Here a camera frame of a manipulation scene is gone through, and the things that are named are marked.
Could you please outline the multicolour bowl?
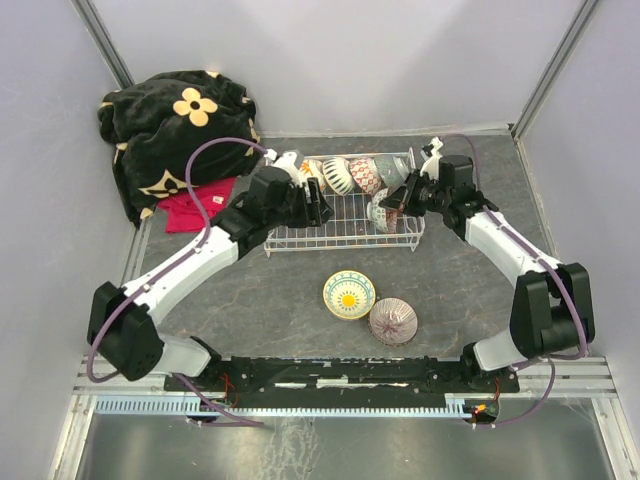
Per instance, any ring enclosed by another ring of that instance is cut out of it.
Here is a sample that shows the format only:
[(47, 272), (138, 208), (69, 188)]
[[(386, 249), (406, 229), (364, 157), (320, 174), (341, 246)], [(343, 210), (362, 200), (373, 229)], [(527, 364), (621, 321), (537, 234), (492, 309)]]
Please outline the multicolour bowl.
[(397, 231), (398, 212), (382, 207), (380, 202), (388, 196), (388, 189), (384, 188), (375, 193), (367, 204), (367, 219), (378, 232), (395, 234)]

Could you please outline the grey geometric patterned bowl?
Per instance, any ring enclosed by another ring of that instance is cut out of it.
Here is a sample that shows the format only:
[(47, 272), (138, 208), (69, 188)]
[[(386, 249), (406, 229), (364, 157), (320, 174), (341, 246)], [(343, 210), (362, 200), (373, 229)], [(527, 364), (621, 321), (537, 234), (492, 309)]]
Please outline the grey geometric patterned bowl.
[(400, 157), (391, 154), (376, 156), (374, 164), (383, 183), (390, 190), (401, 186), (410, 174), (406, 163)]

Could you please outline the white wire dish rack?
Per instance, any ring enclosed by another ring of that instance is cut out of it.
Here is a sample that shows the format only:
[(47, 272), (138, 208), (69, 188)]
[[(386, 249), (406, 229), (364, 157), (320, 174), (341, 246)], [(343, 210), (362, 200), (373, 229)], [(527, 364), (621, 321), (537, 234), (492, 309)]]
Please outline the white wire dish rack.
[(401, 215), (396, 230), (385, 233), (376, 228), (367, 214), (371, 197), (359, 188), (340, 196), (326, 188), (323, 197), (334, 216), (320, 227), (271, 231), (264, 243), (267, 255), (280, 252), (344, 250), (364, 248), (409, 248), (415, 250), (425, 232), (425, 220)]

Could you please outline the blue triangle patterned bowl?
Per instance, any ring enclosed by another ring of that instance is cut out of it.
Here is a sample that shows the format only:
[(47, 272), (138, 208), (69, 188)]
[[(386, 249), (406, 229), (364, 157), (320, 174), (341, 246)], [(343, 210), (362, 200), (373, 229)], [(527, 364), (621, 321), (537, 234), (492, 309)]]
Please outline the blue triangle patterned bowl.
[(360, 157), (351, 160), (349, 170), (357, 186), (365, 194), (373, 196), (383, 187), (383, 181), (373, 158)]

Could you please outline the yellow teal sun bowl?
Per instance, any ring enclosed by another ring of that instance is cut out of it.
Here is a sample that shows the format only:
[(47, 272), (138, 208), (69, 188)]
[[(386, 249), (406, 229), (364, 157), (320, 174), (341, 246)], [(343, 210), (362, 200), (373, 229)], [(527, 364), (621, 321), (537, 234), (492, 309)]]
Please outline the yellow teal sun bowl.
[(377, 301), (373, 282), (355, 270), (331, 275), (322, 288), (322, 297), (331, 314), (345, 321), (365, 317)]

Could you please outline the purple striped bowl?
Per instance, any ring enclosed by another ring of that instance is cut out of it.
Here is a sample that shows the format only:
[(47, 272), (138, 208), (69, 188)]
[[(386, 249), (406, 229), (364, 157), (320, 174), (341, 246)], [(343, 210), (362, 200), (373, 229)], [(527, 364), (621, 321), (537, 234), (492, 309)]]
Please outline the purple striped bowl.
[(399, 347), (414, 339), (418, 331), (418, 316), (406, 301), (384, 298), (371, 309), (368, 328), (382, 344)]

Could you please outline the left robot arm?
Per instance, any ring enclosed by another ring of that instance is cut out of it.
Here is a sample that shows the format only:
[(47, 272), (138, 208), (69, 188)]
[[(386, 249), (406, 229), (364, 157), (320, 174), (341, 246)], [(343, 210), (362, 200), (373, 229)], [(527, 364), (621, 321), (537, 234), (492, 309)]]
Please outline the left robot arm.
[(95, 291), (87, 363), (102, 356), (129, 381), (153, 372), (178, 374), (198, 389), (212, 389), (221, 378), (216, 352), (196, 338), (162, 335), (159, 325), (204, 281), (262, 245), (272, 230), (316, 227), (332, 215), (317, 178), (261, 168), (248, 190), (179, 252), (122, 287), (106, 282)]

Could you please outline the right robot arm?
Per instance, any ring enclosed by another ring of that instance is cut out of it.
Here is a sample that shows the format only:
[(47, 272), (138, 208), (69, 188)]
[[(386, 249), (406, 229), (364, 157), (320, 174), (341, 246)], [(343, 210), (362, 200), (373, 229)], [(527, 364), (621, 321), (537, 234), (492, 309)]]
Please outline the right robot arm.
[(467, 389), (481, 391), (495, 371), (525, 368), (542, 358), (577, 360), (595, 337), (589, 274), (563, 263), (517, 232), (484, 195), (474, 162), (462, 155), (427, 160), (380, 205), (406, 216), (437, 213), (444, 225), (477, 249), (513, 287), (509, 324), (471, 344), (458, 368)]

